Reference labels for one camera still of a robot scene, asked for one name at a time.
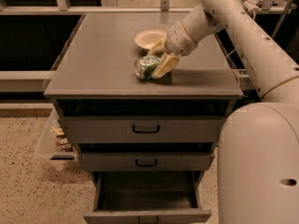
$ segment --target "terrazzo floor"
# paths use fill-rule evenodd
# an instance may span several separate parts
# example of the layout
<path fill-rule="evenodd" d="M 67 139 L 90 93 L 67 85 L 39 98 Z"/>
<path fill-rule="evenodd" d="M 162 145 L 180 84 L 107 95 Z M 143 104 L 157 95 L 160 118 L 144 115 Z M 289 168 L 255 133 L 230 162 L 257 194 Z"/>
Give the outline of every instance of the terrazzo floor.
<path fill-rule="evenodd" d="M 0 105 L 0 224 L 81 224 L 93 210 L 95 186 L 80 168 L 56 170 L 35 154 L 51 106 Z M 199 187 L 207 224 L 218 223 L 217 163 Z"/>

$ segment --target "speckled floor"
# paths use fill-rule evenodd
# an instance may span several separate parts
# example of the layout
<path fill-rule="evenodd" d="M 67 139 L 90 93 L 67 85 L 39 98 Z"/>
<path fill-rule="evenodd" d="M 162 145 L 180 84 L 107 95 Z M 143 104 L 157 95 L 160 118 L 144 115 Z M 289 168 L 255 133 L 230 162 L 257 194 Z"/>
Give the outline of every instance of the speckled floor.
<path fill-rule="evenodd" d="M 36 157 L 49 105 L 0 105 L 0 223 L 81 224 L 93 210 L 95 186 L 80 168 L 57 171 Z M 200 185 L 208 224 L 218 223 L 216 160 Z"/>

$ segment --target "closed drawer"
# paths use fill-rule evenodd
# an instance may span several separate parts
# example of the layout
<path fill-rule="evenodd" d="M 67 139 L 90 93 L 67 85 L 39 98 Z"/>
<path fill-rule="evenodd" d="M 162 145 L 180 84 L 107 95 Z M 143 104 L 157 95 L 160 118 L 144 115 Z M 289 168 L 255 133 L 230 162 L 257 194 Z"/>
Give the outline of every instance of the closed drawer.
<path fill-rule="evenodd" d="M 216 143 L 223 119 L 63 118 L 71 143 Z"/>
<path fill-rule="evenodd" d="M 90 224 L 206 222 L 191 172 L 100 173 Z"/>
<path fill-rule="evenodd" d="M 88 172 L 104 171 L 206 171 L 210 153 L 81 153 L 80 163 Z"/>

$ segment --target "bowl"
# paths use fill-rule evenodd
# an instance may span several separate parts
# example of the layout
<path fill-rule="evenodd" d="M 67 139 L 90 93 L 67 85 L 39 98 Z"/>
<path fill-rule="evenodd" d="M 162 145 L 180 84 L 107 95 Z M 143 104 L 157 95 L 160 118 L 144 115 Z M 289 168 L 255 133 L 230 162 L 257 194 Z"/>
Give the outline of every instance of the bowl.
<path fill-rule="evenodd" d="M 160 40 L 165 40 L 166 31 L 146 30 L 135 36 L 135 43 L 145 51 L 149 51 Z"/>

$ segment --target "black handle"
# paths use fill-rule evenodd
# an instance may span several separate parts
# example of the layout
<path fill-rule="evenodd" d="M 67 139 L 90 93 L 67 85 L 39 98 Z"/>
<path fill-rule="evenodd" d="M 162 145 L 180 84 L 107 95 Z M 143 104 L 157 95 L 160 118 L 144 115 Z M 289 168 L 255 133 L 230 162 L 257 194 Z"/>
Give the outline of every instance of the black handle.
<path fill-rule="evenodd" d="M 132 130 L 133 130 L 134 133 L 157 133 L 157 132 L 160 131 L 160 125 L 157 124 L 157 127 L 156 127 L 155 130 L 141 130 L 141 129 L 138 130 L 138 129 L 136 128 L 136 126 L 133 125 L 133 126 L 132 126 Z"/>
<path fill-rule="evenodd" d="M 155 163 L 149 163 L 149 164 L 146 164 L 146 163 L 144 163 L 144 164 L 140 164 L 140 163 L 138 163 L 138 160 L 135 160 L 135 165 L 137 166 L 137 167 L 154 167 L 154 166 L 157 166 L 157 164 L 158 164 L 158 161 L 157 161 L 157 159 L 155 159 Z"/>

